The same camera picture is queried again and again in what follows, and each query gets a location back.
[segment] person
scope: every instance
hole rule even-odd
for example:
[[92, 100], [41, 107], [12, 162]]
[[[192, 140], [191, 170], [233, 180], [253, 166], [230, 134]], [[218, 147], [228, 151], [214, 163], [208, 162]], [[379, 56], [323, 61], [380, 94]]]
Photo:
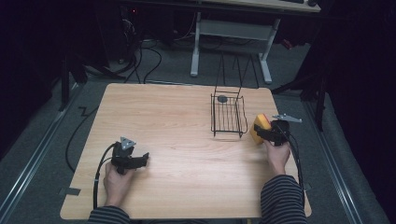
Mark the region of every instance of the person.
[[[307, 223], [302, 203], [304, 195], [294, 177], [286, 175], [290, 144], [274, 147], [267, 140], [264, 140], [264, 144], [272, 178], [262, 188], [261, 223]], [[120, 209], [120, 205], [128, 193], [133, 176], [134, 170], [127, 170], [125, 175], [120, 175], [111, 162], [106, 164], [106, 203], [91, 211], [88, 223], [130, 223], [128, 214]]]

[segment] yellow object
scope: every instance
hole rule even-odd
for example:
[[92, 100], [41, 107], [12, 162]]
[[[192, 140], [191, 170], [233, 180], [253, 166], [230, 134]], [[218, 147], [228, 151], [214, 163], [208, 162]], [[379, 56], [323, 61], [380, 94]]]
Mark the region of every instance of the yellow object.
[[253, 125], [251, 125], [250, 128], [250, 134], [253, 137], [254, 142], [256, 144], [262, 144], [262, 138], [257, 135], [257, 132], [254, 131], [254, 125], [257, 124], [259, 125], [262, 129], [270, 130], [271, 129], [271, 123], [268, 120], [267, 117], [265, 117], [264, 114], [259, 114], [255, 119]]

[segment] striped sleeve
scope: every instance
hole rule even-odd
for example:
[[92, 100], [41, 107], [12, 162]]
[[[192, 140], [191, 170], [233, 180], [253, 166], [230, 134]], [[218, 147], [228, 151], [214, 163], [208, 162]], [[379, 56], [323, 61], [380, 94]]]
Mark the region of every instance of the striped sleeve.
[[130, 219], [122, 209], [116, 206], [104, 206], [93, 209], [87, 223], [129, 224]]
[[277, 175], [262, 188], [261, 224], [307, 223], [300, 186], [291, 175]]

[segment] metal rack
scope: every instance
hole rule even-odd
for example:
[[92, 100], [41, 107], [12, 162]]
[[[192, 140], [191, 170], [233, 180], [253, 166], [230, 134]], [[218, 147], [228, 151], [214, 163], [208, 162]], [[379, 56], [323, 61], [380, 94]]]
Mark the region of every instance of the metal rack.
[[[254, 75], [257, 80], [256, 70], [254, 69], [253, 59], [250, 55], [247, 61], [247, 68], [249, 63], [252, 63]], [[241, 76], [241, 69], [239, 65], [239, 59], [235, 56], [234, 64], [237, 66], [240, 86], [238, 91], [221, 91], [218, 89], [219, 74], [222, 71], [223, 83], [225, 84], [225, 72], [224, 72], [224, 55], [221, 53], [220, 66], [218, 77], [216, 80], [216, 88], [211, 97], [211, 117], [212, 125], [211, 131], [214, 136], [216, 133], [238, 133], [239, 137], [242, 137], [244, 133], [248, 131], [248, 121], [245, 115], [245, 102], [244, 97], [240, 96], [240, 92], [243, 85], [243, 80], [247, 73], [245, 69], [244, 74]]]

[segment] table top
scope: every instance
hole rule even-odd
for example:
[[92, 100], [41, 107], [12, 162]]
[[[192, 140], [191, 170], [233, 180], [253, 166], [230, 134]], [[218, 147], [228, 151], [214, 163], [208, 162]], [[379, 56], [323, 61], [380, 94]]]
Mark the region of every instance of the table top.
[[[207, 86], [108, 85], [70, 185], [81, 192], [66, 196], [61, 217], [88, 219], [98, 163], [121, 136], [136, 141], [134, 157], [150, 155], [148, 166], [135, 172], [121, 207], [131, 218], [260, 217], [260, 193], [270, 179], [265, 147], [256, 145], [248, 132], [241, 138], [237, 133], [214, 136], [214, 90]], [[268, 89], [243, 88], [240, 95], [249, 128], [258, 114], [277, 114]], [[104, 169], [98, 206], [106, 200]], [[286, 171], [298, 179], [293, 157]], [[311, 214], [309, 201], [305, 213]]]
[[203, 2], [212, 2], [220, 4], [232, 4], [246, 7], [265, 7], [281, 10], [291, 10], [300, 12], [320, 12], [318, 5], [310, 7], [307, 0], [304, 3], [292, 3], [280, 0], [202, 0]]

